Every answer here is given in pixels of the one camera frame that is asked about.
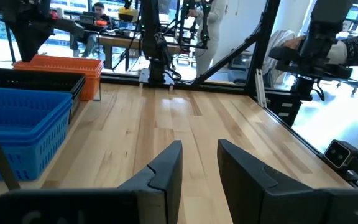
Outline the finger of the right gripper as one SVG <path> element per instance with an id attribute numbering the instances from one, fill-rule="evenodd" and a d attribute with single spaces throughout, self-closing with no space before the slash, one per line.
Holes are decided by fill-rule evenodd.
<path id="1" fill-rule="evenodd" d="M 30 62 L 35 55 L 31 28 L 26 24 L 9 24 L 9 28 L 16 39 L 22 61 Z"/>
<path id="2" fill-rule="evenodd" d="M 29 28 L 30 55 L 34 56 L 38 53 L 39 48 L 44 42 L 53 35 L 54 28 L 50 24 L 44 22 L 31 22 Z"/>

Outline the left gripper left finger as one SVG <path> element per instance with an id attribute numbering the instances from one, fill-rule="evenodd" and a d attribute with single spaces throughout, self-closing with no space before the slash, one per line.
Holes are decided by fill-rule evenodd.
<path id="1" fill-rule="evenodd" d="M 177 224 L 183 147 L 173 141 L 116 188 L 13 190 L 0 224 Z"/>

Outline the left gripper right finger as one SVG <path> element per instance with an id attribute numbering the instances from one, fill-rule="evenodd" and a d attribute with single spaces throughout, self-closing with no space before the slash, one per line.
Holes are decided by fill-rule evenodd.
<path id="1" fill-rule="evenodd" d="M 358 189 L 314 189 L 225 139 L 217 159 L 233 224 L 358 224 Z"/>

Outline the wooden workbench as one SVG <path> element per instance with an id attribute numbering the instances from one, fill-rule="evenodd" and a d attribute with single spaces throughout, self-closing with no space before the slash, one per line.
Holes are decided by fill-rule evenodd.
<path id="1" fill-rule="evenodd" d="M 162 50 L 157 45 L 150 41 L 143 41 L 139 39 L 123 38 L 116 36 L 100 35 L 98 37 L 99 44 L 104 47 L 105 53 L 105 68 L 112 70 L 112 48 L 120 47 L 126 49 L 141 49 L 148 56 L 156 56 L 162 53 Z"/>

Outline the yellow box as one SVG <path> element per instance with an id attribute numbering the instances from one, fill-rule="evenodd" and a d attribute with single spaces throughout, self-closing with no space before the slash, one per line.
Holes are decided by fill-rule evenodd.
<path id="1" fill-rule="evenodd" d="M 131 7 L 128 9 L 126 9 L 125 7 L 120 7 L 118 9 L 118 17 L 122 21 L 137 22 L 138 15 L 139 15 L 139 11 Z"/>

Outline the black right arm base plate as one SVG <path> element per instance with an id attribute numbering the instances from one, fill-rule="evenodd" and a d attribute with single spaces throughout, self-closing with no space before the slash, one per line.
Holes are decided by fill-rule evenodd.
<path id="1" fill-rule="evenodd" d="M 140 88 L 164 88 L 169 91 L 173 91 L 175 82 L 169 76 L 167 72 L 162 74 L 163 81 L 155 81 L 151 79 L 150 72 L 148 69 L 144 68 L 139 72 L 139 87 Z"/>

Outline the black aluminium table frame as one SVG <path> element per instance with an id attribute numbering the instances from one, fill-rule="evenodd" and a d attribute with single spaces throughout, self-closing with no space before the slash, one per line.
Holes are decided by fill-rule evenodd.
<path id="1" fill-rule="evenodd" d="M 245 41 L 238 46 L 238 48 L 234 49 L 217 64 L 209 68 L 200 77 L 195 78 L 194 80 L 183 81 L 178 77 L 173 78 L 173 69 L 168 69 L 167 73 L 175 82 L 174 88 L 179 90 L 228 93 L 247 96 L 268 96 L 273 100 L 282 102 L 290 101 L 292 103 L 310 99 L 307 95 L 292 93 L 284 90 L 274 90 L 270 87 L 265 88 L 262 84 L 262 75 L 264 74 L 262 71 L 262 61 L 266 55 L 269 56 L 269 52 L 271 50 L 268 48 L 268 41 L 272 33 L 273 23 L 277 16 L 280 2 L 281 0 L 266 0 L 265 9 L 261 14 L 260 22 L 255 28 L 255 31 L 248 36 L 248 38 L 246 38 Z M 358 0 L 317 0 L 310 15 L 311 21 L 307 35 L 326 40 L 336 38 L 336 35 L 342 30 L 342 25 L 346 20 L 348 12 L 355 4 L 358 4 Z M 139 31 L 142 34 L 143 39 L 143 25 Z M 207 81 L 208 78 L 213 76 L 220 68 L 228 64 L 250 46 L 254 46 L 254 53 L 252 54 L 250 68 L 248 69 L 244 85 L 218 84 L 209 83 Z M 332 75 L 301 76 L 310 77 L 314 80 L 341 80 L 344 82 L 350 79 L 351 69 L 339 67 L 338 71 L 345 75 L 345 77 L 338 78 Z M 139 75 L 102 73 L 101 82 L 120 85 L 138 85 Z"/>

